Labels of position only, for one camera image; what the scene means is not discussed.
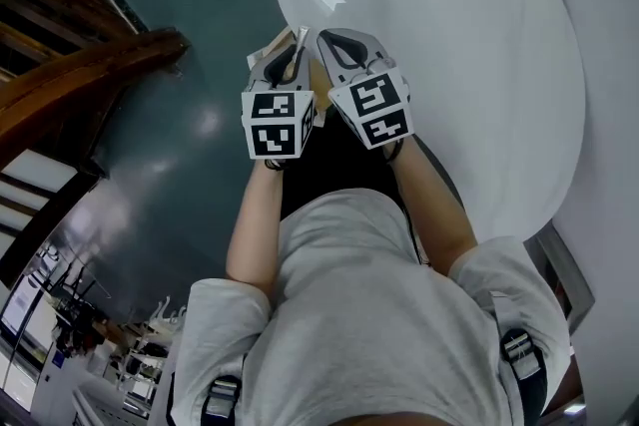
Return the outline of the person's right forearm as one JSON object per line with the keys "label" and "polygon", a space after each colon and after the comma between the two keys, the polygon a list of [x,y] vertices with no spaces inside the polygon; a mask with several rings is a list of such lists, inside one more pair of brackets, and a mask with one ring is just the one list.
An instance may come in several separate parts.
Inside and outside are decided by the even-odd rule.
{"label": "person's right forearm", "polygon": [[428,261],[449,275],[457,260],[477,246],[467,214],[414,137],[403,140],[391,166]]}

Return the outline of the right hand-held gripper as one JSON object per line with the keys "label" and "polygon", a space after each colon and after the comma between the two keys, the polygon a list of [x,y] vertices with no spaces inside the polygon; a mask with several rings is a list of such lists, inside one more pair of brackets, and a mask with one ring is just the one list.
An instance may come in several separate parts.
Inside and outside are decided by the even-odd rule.
{"label": "right hand-held gripper", "polygon": [[[317,43],[330,82],[336,87],[328,96],[367,149],[414,134],[409,87],[374,36],[330,28],[319,32]],[[354,76],[349,83],[348,76]]]}

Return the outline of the person's grey t-shirt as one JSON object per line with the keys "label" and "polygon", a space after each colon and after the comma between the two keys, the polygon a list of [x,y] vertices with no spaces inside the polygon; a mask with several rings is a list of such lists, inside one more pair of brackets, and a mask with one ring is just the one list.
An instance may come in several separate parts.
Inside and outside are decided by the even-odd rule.
{"label": "person's grey t-shirt", "polygon": [[448,274],[417,261],[397,204],[371,190],[318,198],[281,224],[274,298],[244,283],[191,289],[172,417],[199,426],[217,377],[241,381],[237,426],[327,426],[415,412],[452,426],[523,426],[494,302],[527,332],[547,371],[570,363],[568,327],[523,244],[499,237]]}

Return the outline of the brown wooden chair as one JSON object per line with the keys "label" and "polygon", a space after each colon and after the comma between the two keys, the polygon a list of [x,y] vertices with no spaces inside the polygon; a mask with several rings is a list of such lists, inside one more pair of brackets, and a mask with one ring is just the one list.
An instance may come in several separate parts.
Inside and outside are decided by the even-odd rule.
{"label": "brown wooden chair", "polygon": [[175,28],[137,31],[111,0],[0,0],[0,283],[12,288],[39,246],[104,171],[93,154],[122,94],[175,68],[189,47]]}

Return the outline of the small wooden drawer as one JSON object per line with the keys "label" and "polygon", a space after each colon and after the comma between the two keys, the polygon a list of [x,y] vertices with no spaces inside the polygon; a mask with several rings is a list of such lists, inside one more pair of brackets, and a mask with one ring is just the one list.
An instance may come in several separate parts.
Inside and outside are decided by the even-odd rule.
{"label": "small wooden drawer", "polygon": [[[247,57],[249,69],[253,71],[261,61],[296,42],[296,33],[289,26],[285,27],[267,46],[258,49]],[[314,123],[317,127],[320,127],[324,124],[326,112],[330,107],[328,98],[330,81],[324,65],[313,56],[310,56],[310,87],[316,95],[316,117]]]}

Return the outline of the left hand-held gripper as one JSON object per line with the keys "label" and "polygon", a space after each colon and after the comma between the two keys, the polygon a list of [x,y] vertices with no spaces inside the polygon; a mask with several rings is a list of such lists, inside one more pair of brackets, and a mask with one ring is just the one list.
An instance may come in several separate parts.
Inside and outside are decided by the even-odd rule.
{"label": "left hand-held gripper", "polygon": [[295,45],[280,47],[257,62],[242,92],[242,124],[252,160],[298,159],[313,129],[310,53],[307,48],[295,52]]}

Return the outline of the white round table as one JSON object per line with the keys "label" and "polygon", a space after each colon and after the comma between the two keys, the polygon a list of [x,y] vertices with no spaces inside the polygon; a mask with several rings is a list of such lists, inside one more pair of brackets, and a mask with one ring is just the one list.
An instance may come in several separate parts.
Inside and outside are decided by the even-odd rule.
{"label": "white round table", "polygon": [[563,0],[279,0],[292,28],[375,36],[407,80],[416,134],[479,239],[529,239],[563,203],[585,121]]}

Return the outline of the person's left forearm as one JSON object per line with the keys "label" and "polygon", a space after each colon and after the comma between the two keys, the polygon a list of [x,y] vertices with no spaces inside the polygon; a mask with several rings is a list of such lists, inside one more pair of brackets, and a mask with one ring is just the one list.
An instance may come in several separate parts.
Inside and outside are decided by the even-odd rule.
{"label": "person's left forearm", "polygon": [[271,298],[278,275],[283,174],[256,164],[247,183],[227,254],[227,278]]}

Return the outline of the person's black trousers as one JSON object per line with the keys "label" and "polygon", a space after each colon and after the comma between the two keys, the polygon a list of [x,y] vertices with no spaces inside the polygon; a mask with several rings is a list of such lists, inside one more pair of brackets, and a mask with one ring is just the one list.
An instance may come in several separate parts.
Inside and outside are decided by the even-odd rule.
{"label": "person's black trousers", "polygon": [[321,196],[348,189],[377,191],[403,206],[382,149],[367,149],[334,108],[313,128],[302,156],[283,171],[281,218]]}

